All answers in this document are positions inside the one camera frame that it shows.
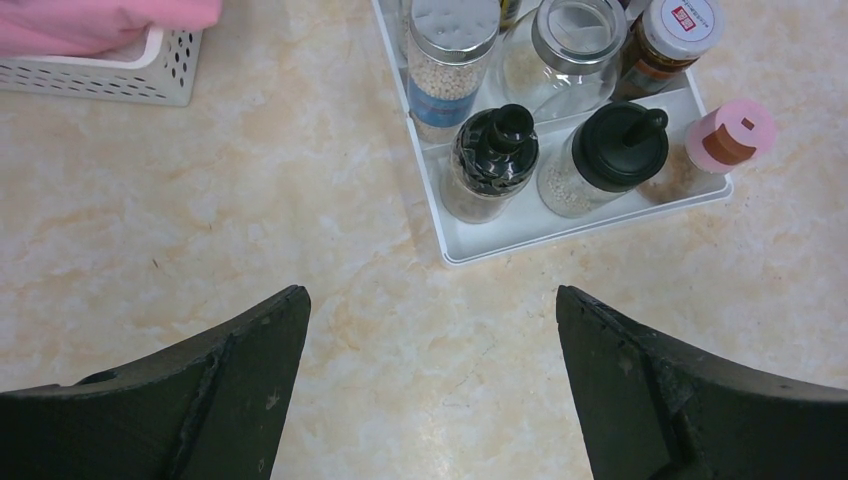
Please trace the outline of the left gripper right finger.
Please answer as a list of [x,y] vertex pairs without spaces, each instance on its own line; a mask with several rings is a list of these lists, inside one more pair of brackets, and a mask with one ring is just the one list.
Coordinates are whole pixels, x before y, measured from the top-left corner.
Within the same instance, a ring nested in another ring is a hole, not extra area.
[[756,370],[562,286],[556,320],[597,479],[843,479],[847,393]]

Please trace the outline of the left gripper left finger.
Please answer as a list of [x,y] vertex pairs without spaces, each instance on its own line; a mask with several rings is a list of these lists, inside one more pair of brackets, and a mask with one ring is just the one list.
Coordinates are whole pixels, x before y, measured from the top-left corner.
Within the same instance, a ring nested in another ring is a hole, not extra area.
[[5,479],[268,479],[307,336],[292,285],[73,385],[1,396]]

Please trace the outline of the black cap glass jar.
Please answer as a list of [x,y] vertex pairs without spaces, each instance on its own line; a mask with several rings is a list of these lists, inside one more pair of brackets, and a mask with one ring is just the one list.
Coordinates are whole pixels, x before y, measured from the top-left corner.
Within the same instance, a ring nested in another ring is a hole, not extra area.
[[669,115],[633,102],[607,104],[540,165],[537,190],[554,214],[575,219],[631,192],[664,167]]

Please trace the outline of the pink lid spice jar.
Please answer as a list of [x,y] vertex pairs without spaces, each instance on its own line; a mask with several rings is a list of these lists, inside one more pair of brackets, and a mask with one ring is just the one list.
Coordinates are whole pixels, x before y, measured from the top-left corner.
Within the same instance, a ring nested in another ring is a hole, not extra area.
[[772,114],[761,103],[728,101],[687,125],[670,145],[663,168],[638,191],[657,204],[693,196],[739,165],[768,153],[777,133]]

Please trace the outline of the black grinder top jar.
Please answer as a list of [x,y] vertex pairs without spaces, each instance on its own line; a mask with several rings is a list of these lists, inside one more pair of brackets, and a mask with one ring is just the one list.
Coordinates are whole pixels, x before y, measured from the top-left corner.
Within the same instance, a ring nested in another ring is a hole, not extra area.
[[539,157],[529,110],[518,104],[481,110],[462,124],[453,140],[440,177],[442,204],[460,221],[488,223],[525,188]]

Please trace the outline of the white divided plastic tray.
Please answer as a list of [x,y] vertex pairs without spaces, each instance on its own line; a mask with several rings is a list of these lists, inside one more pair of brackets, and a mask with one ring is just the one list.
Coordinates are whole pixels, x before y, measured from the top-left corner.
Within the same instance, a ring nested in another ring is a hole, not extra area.
[[[422,143],[409,116],[406,93],[407,63],[398,47],[399,1],[371,1],[371,4],[377,17],[384,50],[389,57],[394,88],[403,111],[404,126],[412,143],[429,216],[434,225],[441,260],[445,265],[469,265],[551,241],[596,233],[609,227],[644,223],[655,217],[724,201],[732,195],[734,186],[729,174],[698,172],[694,183],[684,189],[677,199],[656,202],[653,198],[647,198],[638,190],[634,190],[586,216],[568,219],[554,214],[543,204],[536,188],[534,173],[530,185],[513,197],[504,213],[493,221],[473,225],[456,219],[442,205],[438,188],[440,170],[451,151],[450,141],[447,144]],[[685,72],[683,78],[678,77],[661,93],[635,100],[635,103],[646,108],[661,108],[668,113],[668,135],[672,147],[681,145],[688,126],[707,114],[693,70]],[[591,112],[586,112],[537,123],[541,159],[559,150],[570,134],[588,119],[590,114]]]

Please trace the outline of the clear lid glass jar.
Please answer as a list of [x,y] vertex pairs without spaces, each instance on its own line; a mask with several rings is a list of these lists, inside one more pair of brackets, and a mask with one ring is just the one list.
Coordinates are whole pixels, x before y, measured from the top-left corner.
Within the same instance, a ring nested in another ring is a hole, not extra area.
[[616,86],[627,27],[618,1],[544,0],[506,32],[494,88],[537,121],[594,110]]

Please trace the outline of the white lid sauce jar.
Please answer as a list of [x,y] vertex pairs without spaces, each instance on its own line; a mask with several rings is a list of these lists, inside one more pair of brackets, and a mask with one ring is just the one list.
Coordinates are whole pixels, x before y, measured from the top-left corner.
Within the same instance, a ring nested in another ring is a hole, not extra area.
[[717,1],[651,1],[631,25],[612,98],[633,100],[663,90],[719,43],[724,28]]

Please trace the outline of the silver perforated lid shaker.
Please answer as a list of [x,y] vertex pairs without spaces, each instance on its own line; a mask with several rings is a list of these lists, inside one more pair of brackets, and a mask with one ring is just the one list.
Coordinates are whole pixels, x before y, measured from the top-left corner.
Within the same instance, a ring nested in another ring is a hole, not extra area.
[[412,1],[407,20],[409,115],[421,140],[448,143],[471,115],[497,40],[500,6]]

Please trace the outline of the gold cap yellow bottle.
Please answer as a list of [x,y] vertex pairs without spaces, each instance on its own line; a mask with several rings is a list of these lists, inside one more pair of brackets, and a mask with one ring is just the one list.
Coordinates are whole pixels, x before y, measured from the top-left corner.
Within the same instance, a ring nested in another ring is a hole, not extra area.
[[499,31],[507,31],[517,20],[522,0],[500,0]]

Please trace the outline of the black cap sesame jar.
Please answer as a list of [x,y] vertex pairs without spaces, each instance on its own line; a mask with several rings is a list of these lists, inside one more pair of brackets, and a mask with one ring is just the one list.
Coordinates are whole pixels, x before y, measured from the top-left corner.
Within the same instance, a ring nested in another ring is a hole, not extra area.
[[409,15],[411,10],[411,0],[399,0],[397,8],[397,47],[403,59],[406,59],[408,54],[408,31],[409,31]]

